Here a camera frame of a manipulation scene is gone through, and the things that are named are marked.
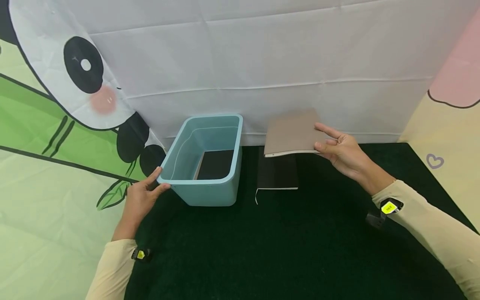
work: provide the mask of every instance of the tan notebook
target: tan notebook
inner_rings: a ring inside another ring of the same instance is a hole
[[[289,112],[268,122],[265,157],[294,153],[317,153],[315,142],[324,143],[326,134],[315,129],[319,118],[315,109]]]

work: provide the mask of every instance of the hand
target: hand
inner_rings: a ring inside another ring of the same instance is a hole
[[[150,176],[128,188],[123,214],[113,233],[112,241],[134,239],[138,226],[152,210],[157,198],[170,188],[168,183],[162,183],[152,191],[149,190],[161,172],[162,168],[157,167]]]
[[[375,195],[395,181],[360,149],[351,135],[339,132],[321,123],[315,129],[334,139],[314,145],[320,156],[328,159],[340,173],[358,182],[370,195]]]

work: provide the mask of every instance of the pink shape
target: pink shape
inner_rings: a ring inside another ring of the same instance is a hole
[[[101,88],[90,96],[92,108],[101,115],[108,115],[115,111],[117,95],[107,85],[102,84]]]
[[[480,101],[480,10],[435,78],[429,96],[457,108]]]

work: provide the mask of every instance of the black book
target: black book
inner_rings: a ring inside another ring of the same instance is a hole
[[[294,154],[265,157],[264,148],[258,152],[258,190],[297,190],[299,179]]]
[[[195,174],[196,180],[222,179],[230,173],[233,150],[204,152]]]

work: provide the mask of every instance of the plastic bin rim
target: plastic bin rim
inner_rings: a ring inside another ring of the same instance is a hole
[[[221,183],[227,182],[227,181],[229,181],[233,178],[233,175],[235,174],[235,171],[232,169],[232,167],[236,166],[236,164],[237,164],[239,147],[240,147],[240,137],[241,137],[242,127],[243,127],[243,117],[241,115],[239,115],[239,114],[219,114],[219,115],[200,115],[200,116],[189,117],[188,119],[186,119],[183,122],[183,124],[182,124],[182,126],[179,130],[179,133],[183,131],[183,129],[187,125],[188,121],[190,121],[192,119],[209,118],[209,117],[238,117],[239,118],[239,125],[238,125],[238,128],[237,128],[237,138],[235,140],[235,148],[233,149],[232,165],[230,167],[230,172],[228,173],[228,175],[224,178],[221,178],[221,179],[211,179],[211,180],[171,180],[171,179],[162,178],[162,174],[160,174],[156,179],[156,181],[158,183],[168,183],[170,185],[190,185],[192,183],[192,181],[194,181],[196,185],[200,185],[200,184],[221,184]],[[170,147],[170,149],[173,149],[173,147],[175,147],[175,144],[177,143],[177,137],[175,137],[175,140],[174,140],[172,146]],[[171,154],[171,152],[168,151],[167,156],[165,157],[165,159],[162,162],[162,165],[161,165],[162,168],[163,168],[165,162],[167,161],[167,159],[170,157],[170,154]]]

